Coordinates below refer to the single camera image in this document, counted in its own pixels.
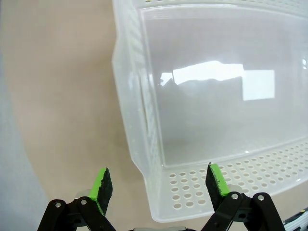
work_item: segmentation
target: light blue surface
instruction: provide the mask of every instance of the light blue surface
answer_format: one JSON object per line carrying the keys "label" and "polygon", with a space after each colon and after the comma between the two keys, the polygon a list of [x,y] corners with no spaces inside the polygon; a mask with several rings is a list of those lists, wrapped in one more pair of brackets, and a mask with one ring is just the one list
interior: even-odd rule
{"label": "light blue surface", "polygon": [[0,230],[36,231],[47,203],[16,126],[0,57]]}

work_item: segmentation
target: white plastic basket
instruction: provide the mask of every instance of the white plastic basket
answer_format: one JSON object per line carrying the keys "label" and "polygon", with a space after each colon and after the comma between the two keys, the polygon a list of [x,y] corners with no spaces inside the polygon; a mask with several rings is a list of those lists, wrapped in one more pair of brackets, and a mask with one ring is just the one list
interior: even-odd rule
{"label": "white plastic basket", "polygon": [[114,0],[113,66],[154,220],[210,215],[206,166],[247,195],[308,178],[308,0]]}

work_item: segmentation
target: screw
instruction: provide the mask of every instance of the screw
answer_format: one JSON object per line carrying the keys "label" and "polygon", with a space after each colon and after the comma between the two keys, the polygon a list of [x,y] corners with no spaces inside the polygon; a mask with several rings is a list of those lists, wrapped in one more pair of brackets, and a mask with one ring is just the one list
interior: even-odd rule
{"label": "screw", "polygon": [[238,195],[238,194],[232,194],[231,198],[232,198],[233,200],[236,200],[236,199],[239,198],[239,195]]}
{"label": "screw", "polygon": [[262,196],[262,195],[258,196],[258,200],[263,201],[264,200],[264,196]]}

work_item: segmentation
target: table surface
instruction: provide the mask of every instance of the table surface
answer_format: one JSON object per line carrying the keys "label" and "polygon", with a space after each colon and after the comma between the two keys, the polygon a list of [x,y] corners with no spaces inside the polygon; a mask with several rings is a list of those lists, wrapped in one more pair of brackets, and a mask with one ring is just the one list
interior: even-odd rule
{"label": "table surface", "polygon": [[[141,173],[130,160],[111,57],[111,0],[3,0],[4,71],[28,158],[50,199],[70,202],[109,166],[107,217],[117,230],[187,226],[152,220]],[[282,217],[308,206],[308,183],[275,196]],[[242,230],[235,224],[231,230]]]}

